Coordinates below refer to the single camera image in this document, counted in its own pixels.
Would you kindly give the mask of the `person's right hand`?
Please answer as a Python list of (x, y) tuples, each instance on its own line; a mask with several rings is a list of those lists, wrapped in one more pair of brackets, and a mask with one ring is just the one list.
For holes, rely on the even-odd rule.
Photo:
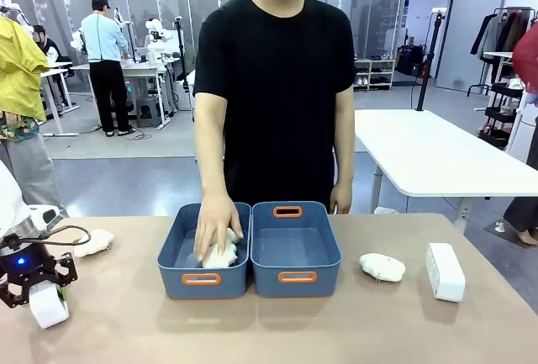
[(220, 254), (224, 253), (228, 229), (238, 239), (244, 237), (235, 204), (226, 192), (204, 193), (193, 248), (198, 261), (207, 256), (210, 246), (214, 244), (217, 244)]

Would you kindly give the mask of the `person's left hand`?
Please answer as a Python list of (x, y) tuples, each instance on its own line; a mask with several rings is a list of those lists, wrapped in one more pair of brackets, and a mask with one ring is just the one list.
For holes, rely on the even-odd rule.
[(330, 194), (330, 214), (348, 214), (352, 204), (352, 185), (335, 184)]

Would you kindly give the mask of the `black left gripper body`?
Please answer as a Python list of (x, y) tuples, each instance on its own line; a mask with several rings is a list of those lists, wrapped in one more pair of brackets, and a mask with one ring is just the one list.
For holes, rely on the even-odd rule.
[(44, 281), (55, 283), (55, 263), (45, 244), (47, 235), (6, 235), (1, 239), (1, 288), (10, 283), (30, 287)]

